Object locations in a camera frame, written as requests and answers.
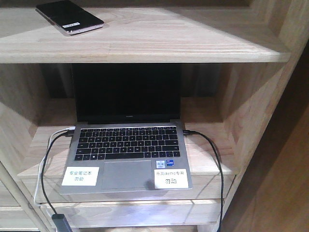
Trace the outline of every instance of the laptop keyboard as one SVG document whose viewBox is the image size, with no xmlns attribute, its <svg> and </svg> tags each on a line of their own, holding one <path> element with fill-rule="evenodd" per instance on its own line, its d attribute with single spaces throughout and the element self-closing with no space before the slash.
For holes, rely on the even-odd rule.
<svg viewBox="0 0 309 232">
<path fill-rule="evenodd" d="M 82 129 L 75 160 L 179 157 L 176 127 Z"/>
</svg>

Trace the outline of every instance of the power adapter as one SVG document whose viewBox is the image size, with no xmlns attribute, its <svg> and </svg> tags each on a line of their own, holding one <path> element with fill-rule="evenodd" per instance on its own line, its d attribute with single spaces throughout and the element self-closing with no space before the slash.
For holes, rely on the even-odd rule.
<svg viewBox="0 0 309 232">
<path fill-rule="evenodd" d="M 72 229 L 64 214 L 53 214 L 52 220 L 56 225 L 58 232 L 72 232 Z"/>
</svg>

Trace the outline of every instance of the black cable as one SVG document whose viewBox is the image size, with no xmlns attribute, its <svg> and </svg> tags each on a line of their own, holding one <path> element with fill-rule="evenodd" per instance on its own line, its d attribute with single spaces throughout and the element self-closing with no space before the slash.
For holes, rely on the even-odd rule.
<svg viewBox="0 0 309 232">
<path fill-rule="evenodd" d="M 55 208 L 52 206 L 52 204 L 50 203 L 50 201 L 49 201 L 49 199 L 48 199 L 48 197 L 47 197 L 47 195 L 46 195 L 46 192 L 45 192 L 44 182 L 43 182 L 44 169 L 45 169 L 46 162 L 47 162 L 47 156 L 48 156 L 48 154 L 49 154 L 49 152 L 50 152 L 50 149 L 52 148 L 54 142 L 55 142 L 58 138 L 60 138 L 61 136 L 65 136 L 65 135 L 67 135 L 67 134 L 68 134 L 68 131 L 66 131 L 66 132 L 64 132 L 64 133 L 62 133 L 62 134 L 57 135 L 57 136 L 52 140 L 52 142 L 50 143 L 50 146 L 48 147 L 48 149 L 47 149 L 47 151 L 46 151 L 46 155 L 45 155 L 45 158 L 44 158 L 44 163 L 43 163 L 43 167 L 42 167 L 42 171 L 41 171 L 41 186 L 42 186 L 42 191 L 43 191 L 44 197 L 45 197 L 47 203 L 49 204 L 49 206 L 52 208 L 52 210 L 54 211 L 54 213 L 55 213 L 56 215 L 57 215 L 58 213 L 57 213 L 57 211 L 55 210 Z"/>
<path fill-rule="evenodd" d="M 206 139 L 213 151 L 214 151 L 214 154 L 216 156 L 216 159 L 217 159 L 217 162 L 218 162 L 218 167 L 219 167 L 219 171 L 220 171 L 220 174 L 221 174 L 221 210 L 220 210 L 220 221 L 219 221 L 219 228 L 218 228 L 218 231 L 217 232 L 220 232 L 221 230 L 221 224 L 222 224 L 222 215 L 223 215 L 223 188 L 224 188 L 224 177 L 223 177 L 223 172 L 222 172 L 222 167 L 221 167 L 221 163 L 220 163 L 220 158 L 219 158 L 219 150 L 216 146 L 216 144 L 214 143 L 213 140 L 211 140 L 210 138 L 208 138 L 206 135 L 198 132 L 198 131 L 194 131 L 194 130 L 183 130 L 183 134 L 184 135 L 192 135 L 192 134 L 198 134 L 200 136 L 202 136 L 204 139 Z"/>
</svg>

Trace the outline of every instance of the white cable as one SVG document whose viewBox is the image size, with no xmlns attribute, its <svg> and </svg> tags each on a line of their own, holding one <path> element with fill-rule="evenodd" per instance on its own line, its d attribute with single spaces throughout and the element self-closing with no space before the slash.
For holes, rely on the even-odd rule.
<svg viewBox="0 0 309 232">
<path fill-rule="evenodd" d="M 58 130 L 56 132 L 54 132 L 48 139 L 48 146 L 47 146 L 47 149 L 46 149 L 46 153 L 51 145 L 51 142 L 52 142 L 52 138 L 60 133 L 60 132 L 63 132 L 63 131 L 71 131 L 71 130 L 74 130 L 75 127 L 68 127 L 68 128 L 65 128 L 65 129 L 62 129 L 62 130 Z M 38 207 L 44 207 L 47 214 L 51 217 L 51 214 L 48 212 L 47 210 L 47 206 L 45 204 L 41 204 L 41 203 L 37 203 L 36 201 L 36 198 L 37 198 L 37 195 L 38 195 L 38 191 L 39 191 L 39 183 L 40 183 L 40 180 L 41 180 L 41 171 L 42 171 L 42 166 L 43 166 L 43 163 L 44 163 L 44 159 L 45 159 L 45 156 L 42 158 L 40 164 L 39 164 L 39 168 L 38 168 L 38 177 L 37 177 L 37 184 L 36 184 L 36 187 L 35 187 L 35 191 L 34 191 L 34 195 L 33 195 L 33 203 L 38 206 Z"/>
</svg>

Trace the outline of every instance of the laptop touchpad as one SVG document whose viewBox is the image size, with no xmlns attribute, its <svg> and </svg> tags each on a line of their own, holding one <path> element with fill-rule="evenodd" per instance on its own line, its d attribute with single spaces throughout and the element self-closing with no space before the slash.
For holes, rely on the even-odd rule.
<svg viewBox="0 0 309 232">
<path fill-rule="evenodd" d="M 151 161 L 105 162 L 102 188 L 152 189 Z"/>
</svg>

